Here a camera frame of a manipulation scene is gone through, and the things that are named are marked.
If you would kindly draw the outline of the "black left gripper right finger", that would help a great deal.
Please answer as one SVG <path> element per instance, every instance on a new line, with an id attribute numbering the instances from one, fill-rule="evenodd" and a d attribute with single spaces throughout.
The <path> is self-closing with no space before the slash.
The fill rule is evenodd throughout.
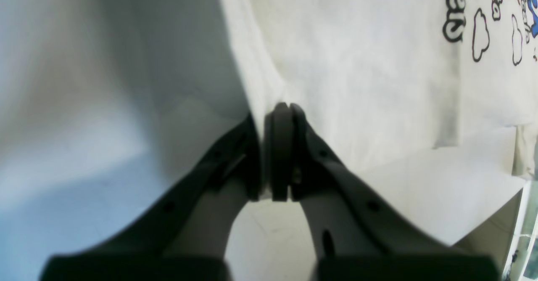
<path id="1" fill-rule="evenodd" d="M 346 168 L 297 104 L 265 118 L 265 181 L 274 201 L 302 207 L 315 281 L 497 281 L 489 256 L 433 239 Z"/>

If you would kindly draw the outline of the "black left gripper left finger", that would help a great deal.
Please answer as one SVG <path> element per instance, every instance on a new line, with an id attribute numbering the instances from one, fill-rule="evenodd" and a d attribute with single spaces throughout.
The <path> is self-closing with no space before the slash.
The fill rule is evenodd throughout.
<path id="1" fill-rule="evenodd" d="M 230 281 L 234 220 L 262 192 L 259 141 L 248 116 L 142 216 L 102 243 L 48 261 L 42 281 Z"/>

